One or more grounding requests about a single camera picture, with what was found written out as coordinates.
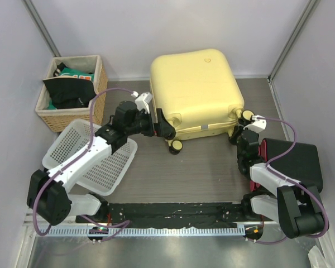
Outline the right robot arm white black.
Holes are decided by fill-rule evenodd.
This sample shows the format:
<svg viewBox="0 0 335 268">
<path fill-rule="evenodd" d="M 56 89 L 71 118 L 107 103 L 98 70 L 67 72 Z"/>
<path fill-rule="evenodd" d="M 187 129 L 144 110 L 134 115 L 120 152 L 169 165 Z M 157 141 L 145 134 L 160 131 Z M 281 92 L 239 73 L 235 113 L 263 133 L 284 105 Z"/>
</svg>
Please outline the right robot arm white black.
<svg viewBox="0 0 335 268">
<path fill-rule="evenodd" d="M 241 214 L 279 224 L 286 238 L 322 237 L 329 219 L 322 203 L 323 177 L 316 145 L 296 140 L 259 139 L 270 118 L 244 111 L 229 137 L 237 147 L 240 173 L 251 193 L 242 199 Z"/>
</svg>

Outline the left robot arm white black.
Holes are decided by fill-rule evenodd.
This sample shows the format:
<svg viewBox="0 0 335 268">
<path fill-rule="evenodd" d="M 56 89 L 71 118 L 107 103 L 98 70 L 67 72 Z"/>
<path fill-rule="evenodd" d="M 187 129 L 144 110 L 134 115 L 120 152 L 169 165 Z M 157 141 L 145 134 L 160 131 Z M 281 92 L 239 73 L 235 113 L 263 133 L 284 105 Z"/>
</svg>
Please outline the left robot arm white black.
<svg viewBox="0 0 335 268">
<path fill-rule="evenodd" d="M 95 131 L 87 145 L 53 169 L 35 171 L 27 196 L 27 205 L 33 210 L 33 220 L 41 216 L 52 226 L 68 216 L 103 222 L 108 215 L 108 205 L 104 199 L 108 193 L 93 184 L 86 186 L 91 191 L 86 195 L 71 195 L 71 189 L 82 179 L 91 181 L 93 169 L 103 160 L 114 156 L 128 143 L 131 135 L 157 136 L 167 140 L 174 138 L 175 129 L 165 119 L 162 109 L 157 109 L 156 118 L 157 122 L 154 123 L 147 105 L 139 108 L 134 102 L 121 102 L 111 122 Z"/>
</svg>

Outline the yellow hard-shell suitcase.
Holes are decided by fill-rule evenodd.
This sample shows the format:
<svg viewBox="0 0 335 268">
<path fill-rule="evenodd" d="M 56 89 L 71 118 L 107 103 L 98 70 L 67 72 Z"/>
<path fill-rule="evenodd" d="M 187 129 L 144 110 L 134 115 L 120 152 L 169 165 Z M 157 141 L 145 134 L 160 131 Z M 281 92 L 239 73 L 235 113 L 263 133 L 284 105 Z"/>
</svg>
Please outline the yellow hard-shell suitcase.
<svg viewBox="0 0 335 268">
<path fill-rule="evenodd" d="M 161 55 L 150 66 L 154 108 L 161 108 L 176 135 L 166 140 L 177 155 L 183 141 L 232 134 L 251 112 L 225 55 L 217 49 Z"/>
</svg>

